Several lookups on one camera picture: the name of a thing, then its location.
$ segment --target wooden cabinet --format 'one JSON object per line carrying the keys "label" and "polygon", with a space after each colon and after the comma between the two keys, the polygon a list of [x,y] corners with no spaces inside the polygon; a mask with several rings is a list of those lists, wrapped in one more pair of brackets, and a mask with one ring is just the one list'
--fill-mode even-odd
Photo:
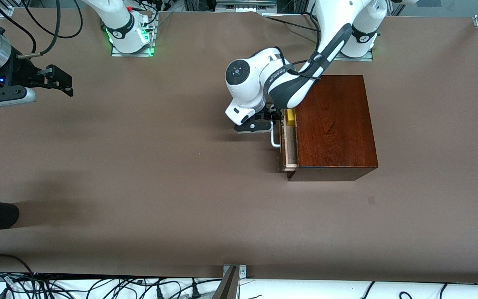
{"label": "wooden cabinet", "polygon": [[378,167],[362,76],[322,76],[282,122],[282,170],[290,181],[354,181]]}

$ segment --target yellow object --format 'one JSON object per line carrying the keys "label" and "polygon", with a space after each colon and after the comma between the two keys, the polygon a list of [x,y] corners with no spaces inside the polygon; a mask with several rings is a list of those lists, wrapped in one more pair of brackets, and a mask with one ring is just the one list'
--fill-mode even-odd
{"label": "yellow object", "polygon": [[286,125],[294,127],[296,125],[296,118],[294,117],[294,109],[285,110]]}

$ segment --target table surface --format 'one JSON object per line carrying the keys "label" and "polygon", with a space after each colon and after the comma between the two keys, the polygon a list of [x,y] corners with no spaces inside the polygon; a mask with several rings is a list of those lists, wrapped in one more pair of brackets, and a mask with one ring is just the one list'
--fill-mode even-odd
{"label": "table surface", "polygon": [[[53,10],[33,11],[54,27]],[[356,182],[288,182],[268,134],[224,115],[229,62],[280,46],[309,57],[314,33],[255,13],[174,13],[155,57],[110,57],[94,11],[39,67],[75,96],[0,108],[0,201],[21,208],[0,253],[36,272],[478,281],[478,29],[470,18],[388,17],[362,74],[379,169]],[[51,37],[16,10],[44,49]],[[62,34],[78,28],[62,13]],[[304,21],[303,17],[290,20]],[[21,51],[27,37],[8,22]],[[21,270],[0,260],[0,270]]]}

